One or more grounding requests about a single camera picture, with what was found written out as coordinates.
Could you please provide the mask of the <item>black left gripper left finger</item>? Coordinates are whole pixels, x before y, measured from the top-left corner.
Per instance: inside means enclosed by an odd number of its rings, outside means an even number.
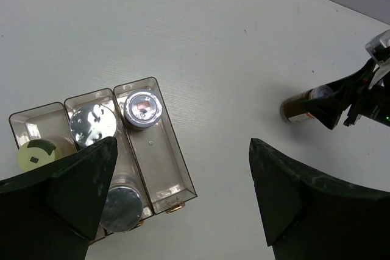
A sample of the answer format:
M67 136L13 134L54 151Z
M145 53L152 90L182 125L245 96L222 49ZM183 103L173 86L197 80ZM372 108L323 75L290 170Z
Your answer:
M85 259L117 156L108 137L1 181L1 259Z

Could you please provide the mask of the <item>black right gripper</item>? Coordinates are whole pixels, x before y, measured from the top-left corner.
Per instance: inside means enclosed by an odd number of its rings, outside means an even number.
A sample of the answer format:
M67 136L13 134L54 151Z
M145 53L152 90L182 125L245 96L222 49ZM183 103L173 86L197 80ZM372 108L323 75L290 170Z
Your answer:
M346 79L326 84L334 91L333 94L302 102L302 106L329 130L337 126L347 107L347 118L343 122L347 127L356 124L362 116L389 126L389 75L369 86L378 71L376 63L370 58Z

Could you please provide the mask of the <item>orange label jar white lid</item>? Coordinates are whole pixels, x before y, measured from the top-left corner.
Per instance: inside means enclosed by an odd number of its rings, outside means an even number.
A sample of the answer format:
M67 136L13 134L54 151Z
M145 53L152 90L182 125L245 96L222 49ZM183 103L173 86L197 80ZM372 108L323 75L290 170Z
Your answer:
M155 125L162 117L161 100L146 89L131 92L124 102L124 118L137 129L147 129Z

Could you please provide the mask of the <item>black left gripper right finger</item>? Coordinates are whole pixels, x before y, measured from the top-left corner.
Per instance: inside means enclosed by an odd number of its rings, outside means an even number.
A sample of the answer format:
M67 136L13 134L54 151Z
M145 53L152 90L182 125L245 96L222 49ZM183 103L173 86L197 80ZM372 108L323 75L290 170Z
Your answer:
M332 177L261 139L249 164L276 259L388 259L389 193Z

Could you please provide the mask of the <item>silver lid white shaker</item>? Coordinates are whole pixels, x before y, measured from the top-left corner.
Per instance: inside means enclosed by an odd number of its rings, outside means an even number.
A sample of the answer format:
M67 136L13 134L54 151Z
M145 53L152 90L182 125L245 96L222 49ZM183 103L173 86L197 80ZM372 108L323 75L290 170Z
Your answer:
M118 131L115 114L101 104L80 107L70 118L69 128L80 147L88 147L106 137L114 137Z

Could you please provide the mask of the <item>dark sauce jar white lid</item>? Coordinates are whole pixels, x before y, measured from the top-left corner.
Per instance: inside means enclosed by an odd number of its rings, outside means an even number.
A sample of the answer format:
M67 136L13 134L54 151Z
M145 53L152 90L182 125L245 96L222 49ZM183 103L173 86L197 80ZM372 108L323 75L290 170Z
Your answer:
M302 102L328 97L333 93L334 91L329 86L321 85L292 96L282 102L280 106L281 118L288 123L298 123L314 119L315 117L308 110L304 109Z

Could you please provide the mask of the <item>white blue label shaker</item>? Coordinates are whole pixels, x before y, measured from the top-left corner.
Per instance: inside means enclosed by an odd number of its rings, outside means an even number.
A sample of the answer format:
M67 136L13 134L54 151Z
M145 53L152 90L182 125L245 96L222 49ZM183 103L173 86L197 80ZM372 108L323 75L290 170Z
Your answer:
M100 225L113 233L134 228L143 213L143 198L132 177L117 174L107 193Z

